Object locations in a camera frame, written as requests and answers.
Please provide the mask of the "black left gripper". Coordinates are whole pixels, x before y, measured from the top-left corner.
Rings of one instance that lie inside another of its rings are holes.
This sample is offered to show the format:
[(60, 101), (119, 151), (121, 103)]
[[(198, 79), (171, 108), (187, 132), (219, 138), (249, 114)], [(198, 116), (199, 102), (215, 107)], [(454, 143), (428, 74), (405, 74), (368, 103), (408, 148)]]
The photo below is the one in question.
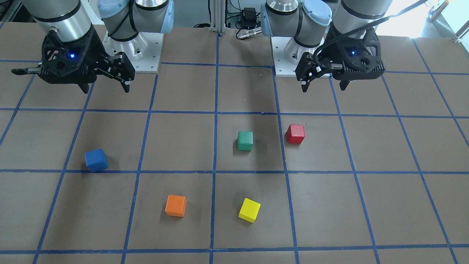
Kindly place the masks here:
[(307, 92), (309, 80), (324, 74), (340, 80), (340, 90), (345, 91), (352, 80), (374, 80), (386, 71), (374, 28), (367, 29), (363, 38), (345, 37), (323, 48), (317, 58), (319, 63), (311, 52), (304, 52), (295, 69), (303, 92)]

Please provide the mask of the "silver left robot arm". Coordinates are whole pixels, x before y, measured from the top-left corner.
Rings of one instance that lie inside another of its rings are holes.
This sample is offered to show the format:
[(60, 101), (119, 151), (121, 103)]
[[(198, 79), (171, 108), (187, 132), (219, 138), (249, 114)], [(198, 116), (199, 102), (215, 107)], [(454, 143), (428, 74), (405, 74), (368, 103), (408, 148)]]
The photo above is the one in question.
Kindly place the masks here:
[(303, 92), (310, 82), (330, 74), (341, 90), (355, 80), (375, 80), (385, 73), (375, 27), (392, 1), (341, 0), (333, 11), (322, 0), (267, 0), (260, 8), (262, 34), (290, 37), (302, 47), (295, 76)]

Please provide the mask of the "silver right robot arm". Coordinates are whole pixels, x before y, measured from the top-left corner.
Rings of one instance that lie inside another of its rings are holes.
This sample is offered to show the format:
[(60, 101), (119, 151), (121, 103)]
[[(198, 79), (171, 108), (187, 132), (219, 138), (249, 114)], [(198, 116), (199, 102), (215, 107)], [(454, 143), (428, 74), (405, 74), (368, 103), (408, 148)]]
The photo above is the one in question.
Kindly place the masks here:
[(99, 0), (99, 15), (107, 28), (103, 44), (80, 0), (22, 2), (46, 36), (37, 67), (13, 69), (15, 75), (34, 74), (49, 84), (74, 84), (87, 94), (98, 75), (117, 80), (129, 92), (137, 67), (151, 58), (145, 34), (169, 33), (174, 26), (172, 0)]

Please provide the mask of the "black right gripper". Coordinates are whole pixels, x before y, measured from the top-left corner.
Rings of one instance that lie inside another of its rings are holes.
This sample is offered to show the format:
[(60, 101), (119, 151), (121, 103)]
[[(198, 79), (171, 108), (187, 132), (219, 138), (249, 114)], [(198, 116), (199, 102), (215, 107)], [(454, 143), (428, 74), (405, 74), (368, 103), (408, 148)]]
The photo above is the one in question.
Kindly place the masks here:
[(117, 80), (130, 92), (130, 82), (135, 78), (135, 68), (124, 52), (109, 55), (95, 30), (88, 30), (82, 37), (63, 42), (58, 30), (49, 30), (42, 43), (42, 59), (37, 67), (13, 69), (15, 75), (38, 75), (49, 84), (78, 85), (84, 94), (98, 75)]

